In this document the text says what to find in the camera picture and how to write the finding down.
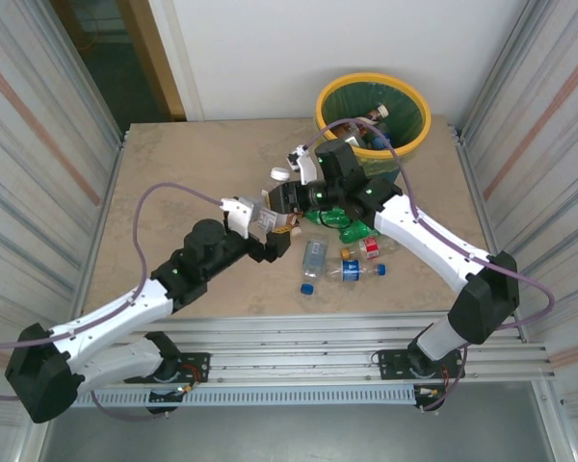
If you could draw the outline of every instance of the beige table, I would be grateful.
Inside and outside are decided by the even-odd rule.
[[[261,191],[270,168],[285,167],[286,154],[313,133],[311,119],[133,125],[85,312],[125,293],[139,280],[140,263],[130,236],[135,206],[145,189],[172,181],[217,198],[254,195]],[[486,248],[443,117],[433,118],[431,132],[407,163],[407,171],[420,207],[461,238]],[[148,270],[166,261],[202,218],[222,219],[222,212],[184,192],[155,192],[140,222]],[[338,254],[336,231],[310,223],[304,230],[329,234],[328,256]],[[455,299],[438,275],[405,249],[381,258],[387,264],[385,277],[354,284],[322,281],[316,295],[301,295],[305,241],[294,241],[273,264],[243,258],[212,280],[206,295],[175,316],[431,311],[447,310]]]

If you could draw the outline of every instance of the blue bottle cap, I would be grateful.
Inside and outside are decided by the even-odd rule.
[[[312,295],[312,293],[315,292],[315,288],[312,287],[312,284],[302,284],[300,287],[300,292],[302,292],[304,295]]]

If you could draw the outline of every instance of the white bottle cap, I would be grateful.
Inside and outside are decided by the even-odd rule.
[[[274,167],[270,172],[270,177],[277,181],[287,181],[289,179],[289,170],[283,167]]]
[[[378,106],[377,111],[379,111],[379,113],[381,114],[381,118],[386,118],[387,116],[389,116],[389,111],[387,111],[387,108],[382,104]]]

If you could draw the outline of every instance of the yellow bin rim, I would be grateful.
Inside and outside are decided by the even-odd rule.
[[[341,87],[345,87],[349,84],[357,84],[360,82],[376,82],[378,84],[388,85],[389,87],[393,87],[402,91],[406,94],[411,100],[416,104],[419,108],[420,113],[422,115],[422,120],[424,120],[424,126],[422,127],[422,131],[417,136],[415,140],[410,142],[409,144],[405,144],[403,146],[396,148],[396,154],[399,156],[404,156],[408,154],[426,138],[428,135],[429,130],[431,129],[431,110],[428,107],[428,103],[424,99],[424,97],[417,92],[417,90],[409,84],[406,84],[402,80],[399,80],[395,77],[385,74],[379,74],[378,72],[358,72],[356,74],[349,74],[339,77],[338,79],[329,83],[322,91],[319,93],[319,97],[317,98],[317,106],[315,108],[315,117],[317,120],[317,127],[319,130],[326,126],[326,122],[324,121],[323,115],[323,105],[324,101],[330,96],[333,92],[340,89]],[[324,134],[326,139],[328,140],[335,140],[336,136],[331,133],[330,130],[327,130]],[[361,147],[354,147],[354,153],[357,157],[362,157],[365,159],[389,159],[392,157],[392,153],[385,150],[385,151],[373,151],[371,149],[363,149]]]

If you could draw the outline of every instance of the trash bin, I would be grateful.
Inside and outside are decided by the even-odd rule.
[[[431,111],[428,104],[413,87],[385,74],[360,72],[340,77],[319,94],[315,109],[315,122],[321,130],[327,124],[345,117],[363,116],[385,105],[389,116],[385,123],[392,145],[403,161],[426,138],[431,128]],[[336,136],[326,131],[325,138]],[[376,151],[354,147],[354,153],[368,176],[383,174],[396,180],[398,166],[389,150]]]

